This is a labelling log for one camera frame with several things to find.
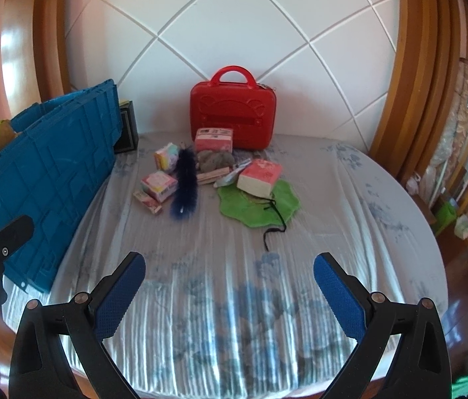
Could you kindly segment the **pink white tissue pack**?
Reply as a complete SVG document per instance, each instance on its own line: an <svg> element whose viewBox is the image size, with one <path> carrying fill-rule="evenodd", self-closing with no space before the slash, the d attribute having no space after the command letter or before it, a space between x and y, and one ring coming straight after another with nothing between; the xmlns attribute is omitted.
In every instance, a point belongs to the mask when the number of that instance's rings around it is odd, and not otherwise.
<svg viewBox="0 0 468 399"><path fill-rule="evenodd" d="M281 174L280 164L256 159L240 173L236 187L254 197L269 198Z"/></svg>

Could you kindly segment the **beige paper tube pack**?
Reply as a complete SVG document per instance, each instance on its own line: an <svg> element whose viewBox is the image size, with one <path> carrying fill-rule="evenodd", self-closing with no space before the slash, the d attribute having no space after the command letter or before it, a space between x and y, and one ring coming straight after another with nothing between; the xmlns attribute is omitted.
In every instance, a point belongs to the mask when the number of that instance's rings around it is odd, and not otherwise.
<svg viewBox="0 0 468 399"><path fill-rule="evenodd" d="M213 184L216 181L220 180L227 176L231 172L229 167L222 169L215 169L210 172L203 172L197 174L197 182L199 186Z"/></svg>

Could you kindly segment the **small pink tissue pack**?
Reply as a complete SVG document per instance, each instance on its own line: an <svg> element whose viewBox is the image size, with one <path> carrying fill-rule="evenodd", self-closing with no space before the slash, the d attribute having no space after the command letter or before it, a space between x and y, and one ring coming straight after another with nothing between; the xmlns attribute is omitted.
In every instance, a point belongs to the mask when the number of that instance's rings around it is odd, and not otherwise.
<svg viewBox="0 0 468 399"><path fill-rule="evenodd" d="M141 187L158 203L163 203L174 194L177 180L163 171L156 171L141 179Z"/></svg>

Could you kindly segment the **blue fluffy duster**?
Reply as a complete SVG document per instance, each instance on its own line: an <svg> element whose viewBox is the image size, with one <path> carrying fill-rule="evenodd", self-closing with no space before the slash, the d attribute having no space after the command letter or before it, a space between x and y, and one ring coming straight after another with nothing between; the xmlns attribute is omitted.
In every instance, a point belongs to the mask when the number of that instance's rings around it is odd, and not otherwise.
<svg viewBox="0 0 468 399"><path fill-rule="evenodd" d="M182 148L174 169L177 180L170 214L176 220L189 218L198 202L197 163L191 148Z"/></svg>

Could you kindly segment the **blue plastic crate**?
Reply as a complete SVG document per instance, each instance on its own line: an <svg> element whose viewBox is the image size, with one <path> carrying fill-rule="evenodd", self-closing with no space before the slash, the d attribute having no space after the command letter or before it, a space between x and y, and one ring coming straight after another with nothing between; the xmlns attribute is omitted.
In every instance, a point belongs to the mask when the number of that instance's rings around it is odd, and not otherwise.
<svg viewBox="0 0 468 399"><path fill-rule="evenodd" d="M21 289L47 293L113 169L122 132L117 86L108 79L33 104L10 124L18 137L0 152L0 230L25 214L34 233L8 258L5 275Z"/></svg>

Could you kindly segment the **grey furry slipper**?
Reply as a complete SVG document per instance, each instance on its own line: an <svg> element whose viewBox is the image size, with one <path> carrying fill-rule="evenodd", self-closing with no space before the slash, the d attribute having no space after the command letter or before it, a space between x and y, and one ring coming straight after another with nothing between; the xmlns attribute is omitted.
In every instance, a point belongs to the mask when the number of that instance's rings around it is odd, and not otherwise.
<svg viewBox="0 0 468 399"><path fill-rule="evenodd" d="M201 150L196 155L198 169L201 173L208 173L217 169L232 168L235 159L231 152L225 150Z"/></svg>

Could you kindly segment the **red hard carry case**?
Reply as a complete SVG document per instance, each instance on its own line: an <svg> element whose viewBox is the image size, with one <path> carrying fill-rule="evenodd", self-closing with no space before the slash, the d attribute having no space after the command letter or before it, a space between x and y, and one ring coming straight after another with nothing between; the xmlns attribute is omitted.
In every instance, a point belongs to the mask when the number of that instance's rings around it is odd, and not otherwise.
<svg viewBox="0 0 468 399"><path fill-rule="evenodd" d="M277 98L240 66L226 66L190 93L192 137L202 128L231 129L233 147L264 150L273 137Z"/></svg>

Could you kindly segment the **small red snack packet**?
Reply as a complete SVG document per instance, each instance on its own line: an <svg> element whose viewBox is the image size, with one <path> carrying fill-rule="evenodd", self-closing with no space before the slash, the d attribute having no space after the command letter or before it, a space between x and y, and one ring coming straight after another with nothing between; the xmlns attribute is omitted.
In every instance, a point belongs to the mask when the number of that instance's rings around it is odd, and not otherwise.
<svg viewBox="0 0 468 399"><path fill-rule="evenodd" d="M163 210L163 206L157 200L141 190L135 191L133 197L153 215L157 215Z"/></svg>

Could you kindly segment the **pastel tissue pack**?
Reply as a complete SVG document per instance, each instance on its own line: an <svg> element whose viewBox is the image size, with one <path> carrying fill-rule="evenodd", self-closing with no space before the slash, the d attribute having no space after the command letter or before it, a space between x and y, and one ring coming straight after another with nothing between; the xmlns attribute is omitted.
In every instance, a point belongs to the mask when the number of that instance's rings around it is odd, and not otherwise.
<svg viewBox="0 0 468 399"><path fill-rule="evenodd" d="M175 169L180 147L172 142L154 152L154 164L156 169L165 173L172 173Z"/></svg>

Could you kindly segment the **black box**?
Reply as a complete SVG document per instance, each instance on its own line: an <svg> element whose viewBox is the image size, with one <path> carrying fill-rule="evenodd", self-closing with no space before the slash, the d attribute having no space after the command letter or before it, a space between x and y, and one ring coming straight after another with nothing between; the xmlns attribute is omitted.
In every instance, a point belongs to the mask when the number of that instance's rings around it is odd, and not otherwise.
<svg viewBox="0 0 468 399"><path fill-rule="evenodd" d="M120 102L120 115L122 121L122 131L120 138L114 145L116 154L128 153L138 148L139 135L132 101Z"/></svg>

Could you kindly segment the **wooden headboard frame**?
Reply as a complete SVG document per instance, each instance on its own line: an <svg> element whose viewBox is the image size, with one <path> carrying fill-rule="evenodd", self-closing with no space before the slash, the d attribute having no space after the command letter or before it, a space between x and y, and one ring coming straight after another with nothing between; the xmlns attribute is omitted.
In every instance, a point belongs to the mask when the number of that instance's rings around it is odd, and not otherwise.
<svg viewBox="0 0 468 399"><path fill-rule="evenodd" d="M397 49L369 155L401 185L422 176L445 129L461 54L457 0L400 0Z"/></svg>

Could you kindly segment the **green fleece hat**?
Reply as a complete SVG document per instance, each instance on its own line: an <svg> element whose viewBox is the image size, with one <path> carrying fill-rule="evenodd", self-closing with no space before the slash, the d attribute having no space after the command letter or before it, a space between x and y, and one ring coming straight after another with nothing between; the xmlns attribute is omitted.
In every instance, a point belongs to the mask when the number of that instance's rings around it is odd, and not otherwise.
<svg viewBox="0 0 468 399"><path fill-rule="evenodd" d="M219 188L218 195L220 212L249 228L282 227L301 208L291 185L283 179L279 179L273 188L273 202L254 197L235 186Z"/></svg>

